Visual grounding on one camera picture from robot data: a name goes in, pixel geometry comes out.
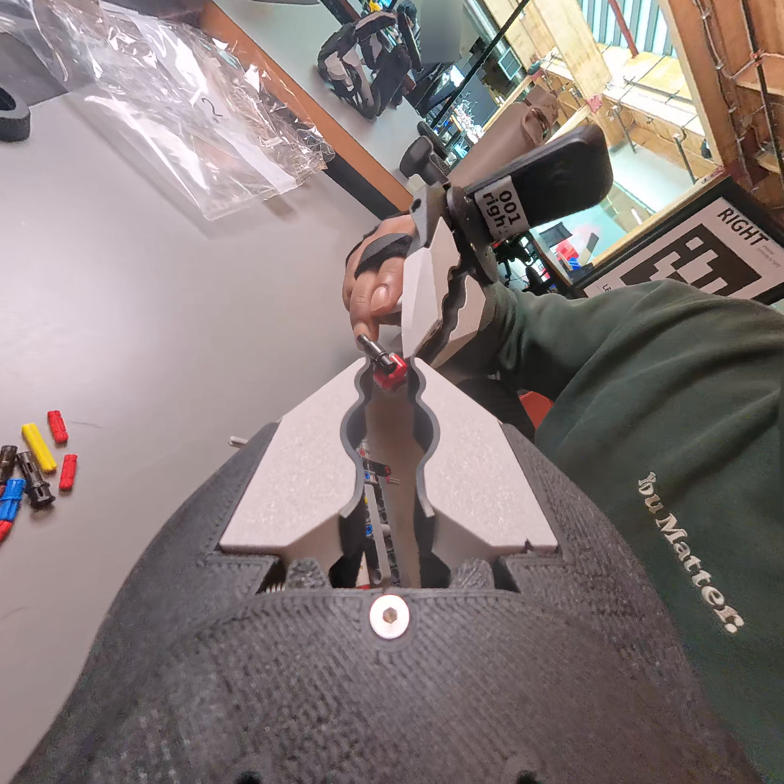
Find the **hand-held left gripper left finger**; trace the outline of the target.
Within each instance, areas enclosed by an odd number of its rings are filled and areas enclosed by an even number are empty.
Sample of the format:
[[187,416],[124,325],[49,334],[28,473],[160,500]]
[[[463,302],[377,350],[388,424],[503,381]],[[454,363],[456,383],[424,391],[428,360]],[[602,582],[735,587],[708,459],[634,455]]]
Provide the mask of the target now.
[[359,359],[286,413],[220,537],[231,555],[353,555],[360,464],[345,420],[361,403]]

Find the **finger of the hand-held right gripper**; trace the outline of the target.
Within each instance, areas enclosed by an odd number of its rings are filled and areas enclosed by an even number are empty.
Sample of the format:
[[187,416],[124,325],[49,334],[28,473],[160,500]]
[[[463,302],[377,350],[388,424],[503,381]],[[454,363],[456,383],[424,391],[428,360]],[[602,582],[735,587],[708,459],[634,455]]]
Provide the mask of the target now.
[[429,365],[433,368],[455,358],[489,325],[495,311],[493,285],[483,285],[470,274],[461,274],[453,283],[443,323],[429,343]]
[[443,217],[433,238],[405,261],[401,294],[401,346],[403,358],[417,355],[444,322],[449,276],[456,269],[456,242]]

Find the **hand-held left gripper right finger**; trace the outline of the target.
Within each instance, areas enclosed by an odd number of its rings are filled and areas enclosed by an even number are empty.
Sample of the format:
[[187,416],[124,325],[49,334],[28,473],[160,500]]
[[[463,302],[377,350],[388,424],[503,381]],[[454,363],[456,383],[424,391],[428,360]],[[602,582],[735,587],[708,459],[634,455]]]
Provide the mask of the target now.
[[432,426],[417,493],[433,553],[554,553],[558,542],[501,422],[414,360],[416,409]]

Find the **small red black lego sub-assembly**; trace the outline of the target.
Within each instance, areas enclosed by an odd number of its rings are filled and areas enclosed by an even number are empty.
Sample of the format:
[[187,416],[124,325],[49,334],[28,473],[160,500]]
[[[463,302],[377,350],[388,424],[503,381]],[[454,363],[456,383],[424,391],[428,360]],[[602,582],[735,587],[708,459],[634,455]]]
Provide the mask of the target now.
[[388,352],[367,335],[359,335],[357,343],[370,360],[374,381],[380,389],[394,391],[405,383],[408,376],[408,363],[405,360]]

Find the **person's right forearm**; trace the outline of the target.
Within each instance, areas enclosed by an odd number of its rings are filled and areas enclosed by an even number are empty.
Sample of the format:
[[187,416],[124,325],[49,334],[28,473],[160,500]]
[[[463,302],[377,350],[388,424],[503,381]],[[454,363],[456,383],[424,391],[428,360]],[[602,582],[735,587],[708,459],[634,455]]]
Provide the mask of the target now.
[[486,311],[454,364],[553,401],[538,445],[563,470],[734,459],[769,432],[778,461],[774,309],[662,280],[573,300],[495,284]]

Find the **pile of loose lego pins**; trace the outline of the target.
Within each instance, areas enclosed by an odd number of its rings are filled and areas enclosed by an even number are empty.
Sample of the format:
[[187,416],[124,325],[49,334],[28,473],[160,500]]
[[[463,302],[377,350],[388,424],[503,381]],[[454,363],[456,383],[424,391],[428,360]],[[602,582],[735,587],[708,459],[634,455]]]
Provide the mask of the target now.
[[24,446],[1,450],[1,541],[9,537],[23,504],[37,513],[50,512],[61,495],[71,495],[78,473],[78,456],[57,458],[36,423],[21,427]]

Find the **person's right hand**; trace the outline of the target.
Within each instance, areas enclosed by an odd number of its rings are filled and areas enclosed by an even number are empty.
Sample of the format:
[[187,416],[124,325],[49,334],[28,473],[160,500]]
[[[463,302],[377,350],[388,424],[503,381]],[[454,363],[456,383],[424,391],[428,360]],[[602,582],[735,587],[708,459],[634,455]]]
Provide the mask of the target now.
[[379,327],[390,325],[398,319],[394,312],[403,290],[406,256],[385,260],[378,271],[367,270],[356,275],[365,248],[374,240],[387,234],[407,234],[412,237],[416,226],[408,213],[382,221],[376,230],[364,237],[347,258],[342,288],[344,307],[350,317],[354,338],[361,335],[377,341]]

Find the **framed black white marker sign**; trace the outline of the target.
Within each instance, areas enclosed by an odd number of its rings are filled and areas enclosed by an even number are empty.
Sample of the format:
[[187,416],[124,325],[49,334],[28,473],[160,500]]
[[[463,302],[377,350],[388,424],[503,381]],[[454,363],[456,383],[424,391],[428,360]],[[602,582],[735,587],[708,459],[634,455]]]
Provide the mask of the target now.
[[730,177],[717,178],[603,254],[571,295],[662,280],[782,308],[782,225]]

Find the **clear plastic bag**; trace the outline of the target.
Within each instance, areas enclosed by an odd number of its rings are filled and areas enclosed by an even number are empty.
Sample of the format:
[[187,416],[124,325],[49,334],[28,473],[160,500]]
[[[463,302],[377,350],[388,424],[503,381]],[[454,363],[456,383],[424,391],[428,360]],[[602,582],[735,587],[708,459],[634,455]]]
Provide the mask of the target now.
[[290,91],[221,38],[116,2],[21,6],[82,114],[208,221],[294,191],[334,158]]

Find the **grey desk with wooden edge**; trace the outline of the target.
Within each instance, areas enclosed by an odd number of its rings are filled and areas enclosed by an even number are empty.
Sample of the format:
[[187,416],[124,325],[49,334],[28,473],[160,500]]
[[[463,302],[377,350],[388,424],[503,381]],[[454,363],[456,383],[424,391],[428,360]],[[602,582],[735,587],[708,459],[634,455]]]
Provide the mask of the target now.
[[412,203],[399,163],[418,138],[421,117],[403,100],[374,121],[364,119],[325,84],[316,67],[321,45],[339,28],[323,5],[219,1],[201,10],[204,33],[225,42],[244,67],[256,65],[292,111],[311,120],[343,163],[344,188],[376,214]]

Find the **black grey strapped gear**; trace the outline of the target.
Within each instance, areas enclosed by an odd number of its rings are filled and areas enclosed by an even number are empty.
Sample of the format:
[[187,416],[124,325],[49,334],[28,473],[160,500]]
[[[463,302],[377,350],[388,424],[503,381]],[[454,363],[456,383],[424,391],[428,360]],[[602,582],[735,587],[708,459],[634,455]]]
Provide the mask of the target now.
[[321,46],[321,80],[360,116],[374,122],[400,106],[407,80],[422,69],[419,19],[413,2],[367,2],[367,13],[348,19]]

